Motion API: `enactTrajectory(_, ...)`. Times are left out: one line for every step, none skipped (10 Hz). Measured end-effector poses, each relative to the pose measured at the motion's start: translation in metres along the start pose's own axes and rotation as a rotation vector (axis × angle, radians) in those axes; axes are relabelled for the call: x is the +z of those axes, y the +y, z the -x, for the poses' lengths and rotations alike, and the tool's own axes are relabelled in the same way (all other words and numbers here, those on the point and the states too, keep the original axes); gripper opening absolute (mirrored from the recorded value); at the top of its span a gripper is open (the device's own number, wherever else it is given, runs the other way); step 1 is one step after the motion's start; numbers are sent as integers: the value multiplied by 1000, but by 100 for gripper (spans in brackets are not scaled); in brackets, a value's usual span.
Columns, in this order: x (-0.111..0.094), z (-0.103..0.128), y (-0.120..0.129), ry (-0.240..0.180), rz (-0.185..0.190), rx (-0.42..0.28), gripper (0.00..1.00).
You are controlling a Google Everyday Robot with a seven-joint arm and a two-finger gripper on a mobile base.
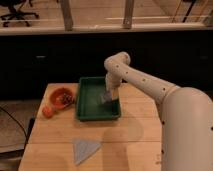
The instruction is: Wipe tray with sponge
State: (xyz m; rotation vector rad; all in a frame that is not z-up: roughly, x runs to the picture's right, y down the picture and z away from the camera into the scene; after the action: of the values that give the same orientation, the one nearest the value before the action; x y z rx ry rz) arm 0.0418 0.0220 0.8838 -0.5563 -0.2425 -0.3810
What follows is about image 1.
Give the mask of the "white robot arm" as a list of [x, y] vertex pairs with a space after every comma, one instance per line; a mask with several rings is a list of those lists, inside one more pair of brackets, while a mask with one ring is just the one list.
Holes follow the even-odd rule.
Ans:
[[128, 53], [105, 59], [106, 101], [126, 81], [151, 97], [162, 124], [161, 171], [213, 171], [213, 100], [203, 91], [180, 87], [136, 70]]

